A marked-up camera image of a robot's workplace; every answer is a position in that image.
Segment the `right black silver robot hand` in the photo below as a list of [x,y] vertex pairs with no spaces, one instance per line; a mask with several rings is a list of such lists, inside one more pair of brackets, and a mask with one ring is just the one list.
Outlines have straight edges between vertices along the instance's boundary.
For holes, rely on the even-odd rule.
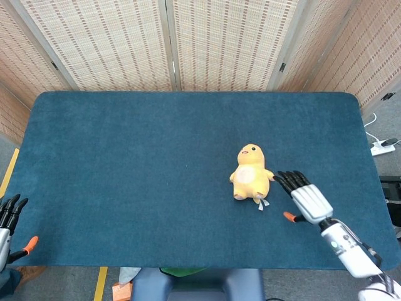
[[273,179],[278,182],[294,201],[301,214],[296,216],[285,211],[284,217],[292,223],[319,224],[333,216],[333,208],[322,192],[299,171],[278,171]]

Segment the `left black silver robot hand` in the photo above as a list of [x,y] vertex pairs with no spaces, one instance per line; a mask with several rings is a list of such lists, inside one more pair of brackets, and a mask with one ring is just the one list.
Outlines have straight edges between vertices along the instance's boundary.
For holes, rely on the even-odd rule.
[[20,197],[20,194],[16,194],[4,203],[1,201],[1,272],[8,264],[28,256],[34,250],[39,240],[37,236],[33,236],[24,248],[14,253],[10,252],[19,216],[29,201],[28,198],[20,200]]

